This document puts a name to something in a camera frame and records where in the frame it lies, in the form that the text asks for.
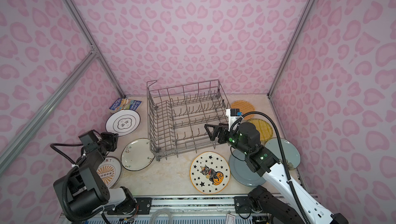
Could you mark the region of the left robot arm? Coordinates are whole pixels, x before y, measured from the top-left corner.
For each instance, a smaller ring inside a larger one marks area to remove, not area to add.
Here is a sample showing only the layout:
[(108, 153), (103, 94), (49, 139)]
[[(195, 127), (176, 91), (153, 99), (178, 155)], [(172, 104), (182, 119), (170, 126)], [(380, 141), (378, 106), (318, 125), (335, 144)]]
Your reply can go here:
[(60, 150), (61, 143), (50, 145), (71, 163), (67, 174), (53, 184), (64, 216), (71, 223), (83, 224), (98, 214), (108, 223), (106, 214), (134, 216), (138, 213), (138, 203), (129, 189), (123, 186), (109, 189), (97, 172), (107, 154), (116, 150), (118, 137), (117, 133), (96, 130), (80, 135), (80, 143), (75, 146), (81, 147), (81, 152), (76, 160)]

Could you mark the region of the cream floral plate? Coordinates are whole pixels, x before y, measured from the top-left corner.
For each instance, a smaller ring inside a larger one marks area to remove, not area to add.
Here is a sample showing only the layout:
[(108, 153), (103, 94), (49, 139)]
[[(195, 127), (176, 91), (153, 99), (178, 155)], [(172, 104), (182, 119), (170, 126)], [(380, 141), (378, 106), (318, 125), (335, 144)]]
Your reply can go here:
[(122, 166), (129, 171), (140, 171), (145, 169), (155, 159), (150, 148), (150, 140), (147, 138), (131, 141), (122, 152)]

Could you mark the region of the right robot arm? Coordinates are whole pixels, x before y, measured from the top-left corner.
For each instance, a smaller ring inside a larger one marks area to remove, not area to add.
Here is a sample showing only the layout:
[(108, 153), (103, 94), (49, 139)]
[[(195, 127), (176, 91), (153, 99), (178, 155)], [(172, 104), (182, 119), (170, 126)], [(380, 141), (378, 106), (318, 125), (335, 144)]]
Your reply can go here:
[(285, 199), (282, 202), (263, 186), (248, 193), (253, 212), (271, 214), (284, 224), (346, 224), (341, 213), (332, 213), (314, 199), (290, 176), (288, 168), (260, 142), (260, 133), (251, 123), (242, 123), (233, 131), (227, 124), (205, 125), (210, 140), (229, 143), (241, 151), (249, 170), (275, 187)]

